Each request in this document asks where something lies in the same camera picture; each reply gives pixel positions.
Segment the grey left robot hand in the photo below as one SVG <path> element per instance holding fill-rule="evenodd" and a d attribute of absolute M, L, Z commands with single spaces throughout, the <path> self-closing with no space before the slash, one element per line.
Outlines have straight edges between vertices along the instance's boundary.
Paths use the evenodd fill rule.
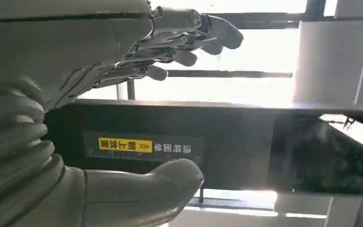
<path fill-rule="evenodd" d="M 201 187 L 181 158 L 146 174 L 64 164 L 44 117 L 79 95 L 149 76 L 156 62 L 237 49 L 229 21 L 148 0 L 0 0 L 0 227 L 158 227 Z"/>

